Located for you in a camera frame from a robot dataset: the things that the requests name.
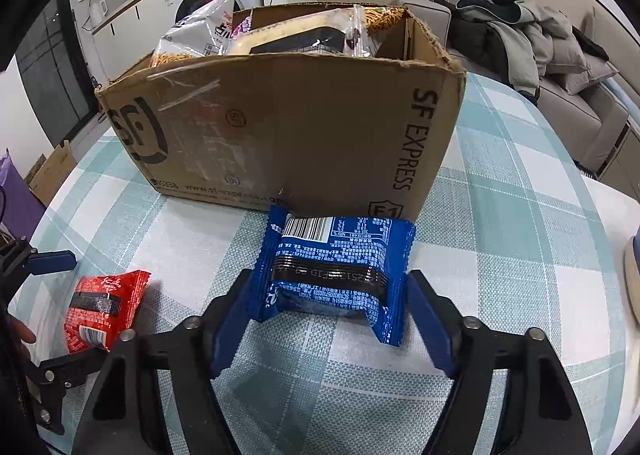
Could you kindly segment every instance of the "purple bag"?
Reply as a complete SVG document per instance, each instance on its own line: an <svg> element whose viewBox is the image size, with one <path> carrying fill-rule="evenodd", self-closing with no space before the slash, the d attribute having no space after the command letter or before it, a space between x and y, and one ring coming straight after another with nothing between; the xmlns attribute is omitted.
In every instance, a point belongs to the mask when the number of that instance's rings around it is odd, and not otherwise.
<svg viewBox="0 0 640 455"><path fill-rule="evenodd" d="M6 196L6 200L3 200L0 194L0 213L2 206L6 205L2 223L15 238L27 237L31 240L45 207L20 177L9 150L4 157L0 157L0 186L4 188Z"/></svg>

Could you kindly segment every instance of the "sf logo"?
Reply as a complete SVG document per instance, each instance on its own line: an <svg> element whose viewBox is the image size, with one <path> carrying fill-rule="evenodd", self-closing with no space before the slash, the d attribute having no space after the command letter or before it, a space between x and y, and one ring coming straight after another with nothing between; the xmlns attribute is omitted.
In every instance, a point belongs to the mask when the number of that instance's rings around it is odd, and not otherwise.
<svg viewBox="0 0 640 455"><path fill-rule="evenodd" d="M150 152L140 155L132 151L133 159L145 164L159 164L169 154L164 132L146 101L143 98L134 98L134 101L137 106L126 104L120 110L108 110L107 116L125 146Z"/></svg>

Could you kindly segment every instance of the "bolt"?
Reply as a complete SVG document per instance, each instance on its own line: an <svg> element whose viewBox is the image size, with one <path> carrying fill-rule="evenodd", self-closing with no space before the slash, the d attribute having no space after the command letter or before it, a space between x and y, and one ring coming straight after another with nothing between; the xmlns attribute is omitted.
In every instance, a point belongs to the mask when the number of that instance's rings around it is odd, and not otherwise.
<svg viewBox="0 0 640 455"><path fill-rule="evenodd" d="M129 341L129 340L132 340L134 337L136 337L136 332L133 329L124 329L120 333L120 339L122 341Z"/></svg>
<svg viewBox="0 0 640 455"><path fill-rule="evenodd" d="M538 327L531 327L529 329L529 335L536 341L542 341L545 338L545 333Z"/></svg>
<svg viewBox="0 0 640 455"><path fill-rule="evenodd" d="M465 316L462 318L462 324L468 329L479 329L482 324L475 316Z"/></svg>
<svg viewBox="0 0 640 455"><path fill-rule="evenodd" d="M197 329L201 322L200 316L190 316L184 321L184 328L187 330Z"/></svg>

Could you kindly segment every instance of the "floor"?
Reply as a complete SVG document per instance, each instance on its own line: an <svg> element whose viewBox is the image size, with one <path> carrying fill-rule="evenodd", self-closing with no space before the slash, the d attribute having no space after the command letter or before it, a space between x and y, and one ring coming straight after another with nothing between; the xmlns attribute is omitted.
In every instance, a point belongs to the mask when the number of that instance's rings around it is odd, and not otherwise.
<svg viewBox="0 0 640 455"><path fill-rule="evenodd" d="M92 118L70 143L71 154L78 162L80 162L82 157L84 157L89 149L100 139L100 136L111 128L109 119L105 117L103 120L99 120L100 115L101 114L97 114Z"/></svg>

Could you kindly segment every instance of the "small cardboard box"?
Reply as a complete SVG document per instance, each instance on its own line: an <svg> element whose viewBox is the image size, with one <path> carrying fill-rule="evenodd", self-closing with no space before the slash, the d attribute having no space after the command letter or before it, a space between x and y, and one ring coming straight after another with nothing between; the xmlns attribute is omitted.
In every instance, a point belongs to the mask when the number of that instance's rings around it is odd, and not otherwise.
<svg viewBox="0 0 640 455"><path fill-rule="evenodd" d="M45 206L49 206L60 186L77 164L78 162L71 155L68 140L59 144L30 181L31 192Z"/></svg>
<svg viewBox="0 0 640 455"><path fill-rule="evenodd" d="M252 28L344 7L254 9ZM248 13L236 13L234 25ZM160 193L303 216L415 220L449 144L465 73L405 13L378 52L212 56L124 76L97 93Z"/></svg>

